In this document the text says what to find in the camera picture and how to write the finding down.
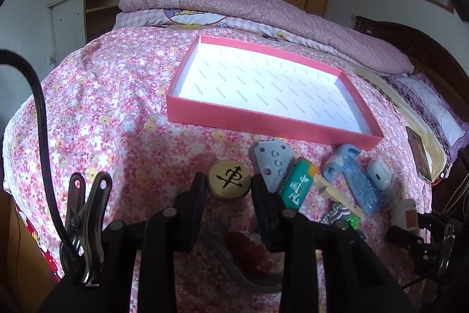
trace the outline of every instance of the purple pillowcase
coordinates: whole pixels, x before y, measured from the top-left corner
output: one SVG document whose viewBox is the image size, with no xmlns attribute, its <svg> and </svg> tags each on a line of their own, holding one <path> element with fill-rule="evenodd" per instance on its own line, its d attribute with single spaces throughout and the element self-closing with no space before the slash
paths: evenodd
<svg viewBox="0 0 469 313">
<path fill-rule="evenodd" d="M 402 76 L 399 75 L 390 75 L 388 77 L 388 81 L 399 91 L 400 95 L 406 98 L 412 107 L 421 114 L 421 116 L 424 118 L 424 120 L 430 124 L 432 128 L 434 128 L 436 131 L 440 131 L 440 128 L 438 127 L 438 123 L 435 120 L 435 118 L 428 112 L 428 109 L 425 108 L 423 105 L 422 101 L 420 100 L 419 97 L 417 97 L 409 88 L 407 88 L 404 84 L 401 82 L 396 81 L 396 79 L 399 79 Z M 438 98 L 441 100 L 442 105 L 444 108 L 451 113 L 453 116 L 454 120 L 456 123 L 459 125 L 459 127 L 465 131 L 465 134 L 459 138 L 453 146 L 448 146 L 449 154 L 451 156 L 451 162 L 456 161 L 458 158 L 458 151 L 459 149 L 466 147 L 469 145 L 469 122 L 463 122 L 454 112 L 453 109 L 449 106 L 449 104 L 446 102 L 446 100 L 443 98 L 442 95 L 435 89 L 433 86 L 432 82 L 430 79 L 425 76 L 424 73 L 417 73 L 415 75 L 410 75 L 409 76 L 411 79 L 415 80 L 420 80 L 427 84 L 438 96 Z"/>
</svg>

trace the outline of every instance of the pillow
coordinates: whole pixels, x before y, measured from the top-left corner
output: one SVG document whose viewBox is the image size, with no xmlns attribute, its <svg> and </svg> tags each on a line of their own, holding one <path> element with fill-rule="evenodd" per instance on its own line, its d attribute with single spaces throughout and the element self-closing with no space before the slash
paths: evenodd
<svg viewBox="0 0 469 313">
<path fill-rule="evenodd" d="M 451 115 L 454 117 L 454 120 L 456 123 L 459 125 L 459 127 L 464 130 L 466 133 L 463 137 L 461 137 L 459 140 L 456 141 L 456 143 L 449 148 L 449 154 L 451 156 L 451 161 L 454 162 L 458 158 L 458 151 L 459 149 L 465 148 L 466 146 L 469 145 L 469 122 L 464 122 L 462 121 L 456 113 L 454 113 L 452 107 L 446 102 L 445 98 L 440 95 L 440 93 L 435 89 L 433 86 L 433 83 L 430 81 L 430 79 L 422 72 L 416 73 L 415 75 L 409 76 L 412 79 L 420 80 L 427 84 L 432 90 L 435 92 L 435 94 L 440 98 L 441 103 L 445 107 L 447 111 L 451 113 Z"/>
<path fill-rule="evenodd" d="M 425 114 L 430 114 L 434 118 L 438 124 L 437 130 L 441 138 L 449 146 L 453 146 L 457 140 L 464 136 L 465 131 L 460 128 L 449 110 L 445 108 L 441 99 L 427 84 L 411 77 L 395 78 L 394 81 L 407 88 L 403 93 L 413 106 L 416 106 L 424 116 Z M 414 101 L 415 98 L 420 100 L 421 103 L 416 103 Z"/>
</svg>

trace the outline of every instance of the pink floral bedsheet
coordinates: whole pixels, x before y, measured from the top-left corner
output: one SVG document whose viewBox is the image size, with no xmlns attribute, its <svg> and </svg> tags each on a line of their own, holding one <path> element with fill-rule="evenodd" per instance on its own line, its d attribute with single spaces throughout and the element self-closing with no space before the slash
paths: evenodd
<svg viewBox="0 0 469 313">
<path fill-rule="evenodd" d="M 265 44 L 340 67 L 350 77 L 376 117 L 385 138 L 359 161 L 381 158 L 404 185 L 403 197 L 414 198 L 419 212 L 431 209 L 430 186 L 418 179 L 405 122 L 395 107 L 343 63 L 307 47 L 263 39 L 231 29 L 165 30 L 122 28 L 109 32 L 70 54 L 43 81 L 47 107 L 52 178 L 57 204 L 65 219 L 69 178 L 81 172 L 91 185 L 97 172 L 108 171 L 113 190 L 105 225 L 114 219 L 134 223 L 170 205 L 186 189 L 197 171 L 207 172 L 222 159 L 245 163 L 252 170 L 248 149 L 257 140 L 275 137 L 177 124 L 166 115 L 166 90 L 191 42 L 201 33 Z M 296 156 L 321 166 L 333 153 L 329 145 L 295 140 Z M 4 140 L 5 184 L 18 207 L 37 232 L 43 251 L 63 275 L 59 240 L 45 200 L 40 171 L 35 108 L 28 99 L 10 121 Z M 336 186 L 353 201 L 344 181 Z M 330 207 L 312 188 L 301 212 L 319 221 Z M 280 294 L 242 290 L 202 239 L 219 221 L 246 231 L 253 218 L 250 194 L 224 204 L 210 195 L 201 236 L 191 253 L 175 254 L 175 282 L 179 312 L 278 312 Z M 414 278 L 407 255 L 385 240 L 389 218 L 385 212 L 364 216 L 360 229 L 367 243 L 396 279 Z M 275 268 L 281 256 L 272 257 Z M 136 262 L 131 312 L 136 312 L 139 261 Z M 325 306 L 324 270 L 319 267 L 321 306 Z"/>
</svg>

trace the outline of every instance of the metal clip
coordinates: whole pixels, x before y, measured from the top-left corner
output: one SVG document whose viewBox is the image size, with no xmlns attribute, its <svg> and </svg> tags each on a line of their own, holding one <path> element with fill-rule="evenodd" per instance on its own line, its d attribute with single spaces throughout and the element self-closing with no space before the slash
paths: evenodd
<svg viewBox="0 0 469 313">
<path fill-rule="evenodd" d="M 448 268 L 449 258 L 454 244 L 454 225 L 447 223 L 445 226 L 445 235 L 443 237 L 443 248 L 441 250 L 441 259 L 438 266 L 437 277 L 442 277 Z"/>
<path fill-rule="evenodd" d="M 99 285 L 104 262 L 101 233 L 111 188 L 112 179 L 109 173 L 98 173 L 85 203 L 86 184 L 83 176 L 75 172 L 70 177 L 65 230 L 77 252 L 80 247 L 83 248 L 85 270 L 81 282 L 86 286 Z M 60 262 L 65 273 L 73 264 L 72 258 L 62 244 L 60 245 Z"/>
</svg>

